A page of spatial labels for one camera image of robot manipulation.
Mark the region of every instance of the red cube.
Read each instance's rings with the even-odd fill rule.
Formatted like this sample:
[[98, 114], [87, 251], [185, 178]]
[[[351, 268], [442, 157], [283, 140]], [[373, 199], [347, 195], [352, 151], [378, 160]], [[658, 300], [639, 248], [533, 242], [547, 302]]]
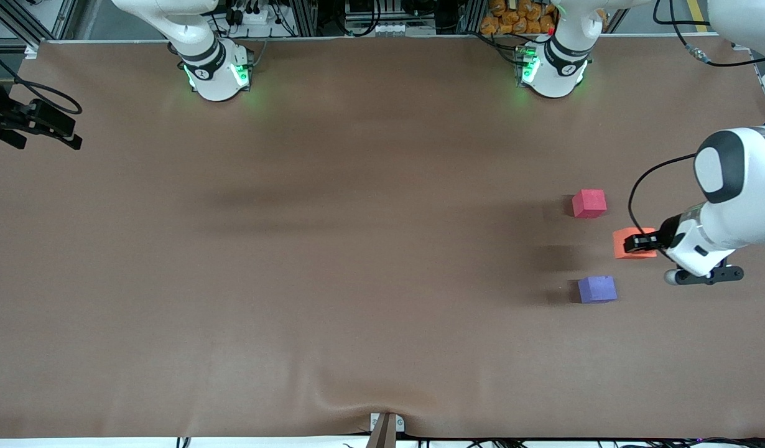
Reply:
[[604, 190], [581, 190], [573, 196], [573, 216], [598, 218], [606, 212]]

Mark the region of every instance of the wire bundle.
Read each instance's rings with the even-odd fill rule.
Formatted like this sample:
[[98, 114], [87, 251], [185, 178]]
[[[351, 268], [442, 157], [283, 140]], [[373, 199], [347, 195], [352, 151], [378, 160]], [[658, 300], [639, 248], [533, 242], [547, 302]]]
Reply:
[[659, 25], [672, 25], [673, 30], [675, 31], [676, 36], [681, 40], [681, 43], [684, 44], [684, 47], [687, 49], [687, 51], [690, 52], [690, 54], [699, 54], [699, 57], [696, 56], [696, 59], [701, 60], [701, 62], [705, 63], [706, 65], [711, 65], [712, 67], [739, 67], [741, 65], [750, 65], [751, 63], [756, 62], [765, 62], [765, 57], [761, 57], [761, 59], [751, 59], [751, 60], [744, 60], [743, 62], [733, 62], [733, 63], [718, 63], [718, 62], [712, 62], [709, 60], [709, 58], [706, 56], [703, 51], [697, 47], [693, 47], [692, 45], [687, 42], [687, 39], [684, 38], [684, 36], [681, 34], [681, 31], [679, 30], [679, 25], [703, 25], [703, 26], [712, 26], [712, 23], [705, 22], [705, 21], [694, 21], [694, 20], [675, 20], [675, 6], [673, 5], [673, 0], [667, 0], [669, 2], [670, 6], [670, 20], [659, 20], [658, 12], [659, 12], [659, 3], [661, 3], [662, 0], [656, 0], [655, 5], [653, 5], [653, 22], [658, 23]]
[[342, 11], [343, 6], [345, 6], [345, 2], [343, 0], [336, 0], [335, 1], [335, 11], [333, 14], [333, 20], [335, 22], [335, 25], [338, 26], [338, 29], [341, 30], [345, 36], [351, 36], [351, 37], [363, 37], [368, 34], [371, 34], [372, 31], [377, 29], [377, 25], [380, 24], [380, 19], [383, 17], [383, 6], [380, 4], [380, 0], [374, 0], [374, 6], [376, 9], [376, 17], [374, 15], [374, 9], [371, 10], [371, 23], [369, 24], [369, 27], [366, 28], [363, 33], [355, 34], [352, 31], [346, 29], [346, 26], [341, 23], [341, 17], [345, 17], [346, 14]]
[[[485, 37], [484, 34], [477, 33], [476, 31], [465, 31], [465, 33], [463, 34], [476, 36], [478, 39], [482, 40], [482, 42], [496, 49], [496, 51], [499, 53], [499, 56], [502, 57], [502, 59], [507, 60], [507, 62], [512, 63], [513, 65], [518, 65], [519, 62], [517, 62], [516, 60], [510, 59], [506, 54], [503, 53], [504, 51], [511, 51], [511, 52], [516, 51], [516, 48], [518, 48], [518, 45], [500, 44], [499, 42], [496, 42], [493, 39], [493, 35], [491, 35], [491, 37], [488, 39], [487, 37]], [[522, 36], [521, 34], [511, 34], [511, 36], [518, 37], [519, 39], [524, 39], [527, 42], [534, 42], [538, 44], [546, 43], [550, 39], [549, 37], [548, 39], [545, 39], [545, 40], [534, 40], [534, 39], [531, 39], [530, 37]]]
[[283, 29], [286, 30], [287, 33], [291, 35], [291, 37], [296, 37], [297, 33], [294, 33], [294, 28], [289, 25], [289, 21], [286, 20], [285, 14], [283, 14], [283, 10], [281, 9], [281, 4], [279, 3], [279, 0], [272, 0], [269, 5], [272, 6], [272, 10], [275, 12], [275, 16], [277, 17], [277, 20], [275, 22], [280, 21], [280, 24], [283, 26]]

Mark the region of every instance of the foam cube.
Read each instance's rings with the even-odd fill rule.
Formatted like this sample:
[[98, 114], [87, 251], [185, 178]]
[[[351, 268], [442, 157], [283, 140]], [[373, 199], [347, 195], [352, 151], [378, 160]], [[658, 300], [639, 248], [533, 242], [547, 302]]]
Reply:
[[[645, 233], [656, 231], [656, 229], [654, 229], [653, 227], [643, 227], [642, 230], [645, 230]], [[626, 227], [625, 229], [620, 229], [612, 233], [612, 244], [614, 244], [616, 259], [641, 260], [643, 258], [656, 257], [655, 250], [646, 250], [645, 252], [627, 253], [625, 249], [623, 249], [623, 243], [624, 241], [626, 241], [626, 238], [629, 238], [632, 235], [637, 235], [638, 233], [639, 233], [639, 229], [636, 227]]]
[[599, 304], [618, 300], [615, 279], [611, 275], [579, 280], [579, 293], [584, 304]]
[[573, 196], [573, 216], [598, 218], [606, 212], [604, 190], [581, 190]]

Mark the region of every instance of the metal frame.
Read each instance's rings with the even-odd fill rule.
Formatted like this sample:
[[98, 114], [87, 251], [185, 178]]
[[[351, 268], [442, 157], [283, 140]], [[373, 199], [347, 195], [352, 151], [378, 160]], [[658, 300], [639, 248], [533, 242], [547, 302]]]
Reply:
[[615, 11], [615, 14], [612, 14], [612, 17], [610, 17], [610, 25], [606, 28], [606, 31], [604, 33], [612, 34], [615, 32], [616, 29], [618, 29], [618, 26], [623, 23], [623, 19], [626, 17], [626, 14], [629, 14], [630, 8], [626, 9], [618, 9]]
[[298, 37], [314, 37], [317, 34], [317, 5], [311, 0], [291, 0]]
[[33, 49], [43, 40], [53, 39], [50, 31], [15, 0], [0, 0], [0, 22]]
[[56, 23], [53, 24], [53, 29], [50, 31], [55, 39], [63, 39], [70, 25], [72, 25], [73, 10], [78, 5], [78, 0], [63, 0], [62, 8], [59, 9], [59, 14], [56, 16]]
[[457, 22], [457, 32], [460, 34], [468, 31], [476, 33], [480, 30], [480, 23], [487, 13], [487, 0], [468, 0], [465, 4], [465, 11], [460, 14], [460, 21]]

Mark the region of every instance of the brown table surface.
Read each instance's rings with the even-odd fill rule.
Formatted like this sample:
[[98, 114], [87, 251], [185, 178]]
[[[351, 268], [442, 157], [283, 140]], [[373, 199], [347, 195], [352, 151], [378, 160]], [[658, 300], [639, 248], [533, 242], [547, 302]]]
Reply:
[[[715, 60], [739, 60], [718, 38]], [[616, 261], [645, 169], [760, 124], [750, 67], [603, 39], [545, 100], [468, 39], [274, 42], [251, 93], [164, 45], [44, 45], [84, 148], [0, 144], [0, 437], [765, 436], [765, 246], [670, 287]], [[27, 99], [24, 93], [17, 93]], [[567, 216], [581, 188], [610, 211]], [[701, 200], [689, 162], [643, 224]], [[619, 301], [573, 303], [613, 275]]]

